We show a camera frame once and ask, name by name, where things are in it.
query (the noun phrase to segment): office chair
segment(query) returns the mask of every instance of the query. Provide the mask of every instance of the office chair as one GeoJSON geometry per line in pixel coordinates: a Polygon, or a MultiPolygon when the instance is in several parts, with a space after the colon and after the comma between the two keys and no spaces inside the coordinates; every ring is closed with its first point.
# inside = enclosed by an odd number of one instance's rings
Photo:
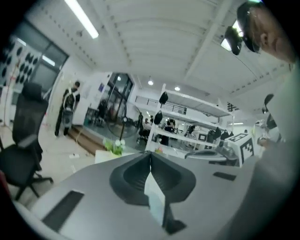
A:
{"type": "Polygon", "coordinates": [[[0,170],[4,172],[7,182],[19,187],[15,197],[18,200],[26,187],[39,197],[32,184],[50,181],[52,178],[38,178],[33,175],[42,170],[42,148],[38,143],[38,133],[46,113],[48,103],[42,99],[42,88],[36,83],[24,85],[19,95],[13,126],[13,140],[15,144],[3,148],[0,145],[0,170]]]}

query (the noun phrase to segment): potted plant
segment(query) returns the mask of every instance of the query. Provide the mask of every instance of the potted plant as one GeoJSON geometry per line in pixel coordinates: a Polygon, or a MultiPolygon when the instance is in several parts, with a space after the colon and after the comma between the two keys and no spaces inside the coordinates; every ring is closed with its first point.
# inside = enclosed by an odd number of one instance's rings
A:
{"type": "Polygon", "coordinates": [[[109,141],[104,139],[103,144],[107,151],[111,152],[111,154],[114,155],[114,157],[120,157],[122,156],[122,152],[125,149],[125,140],[122,139],[116,140],[115,142],[109,141]]]}

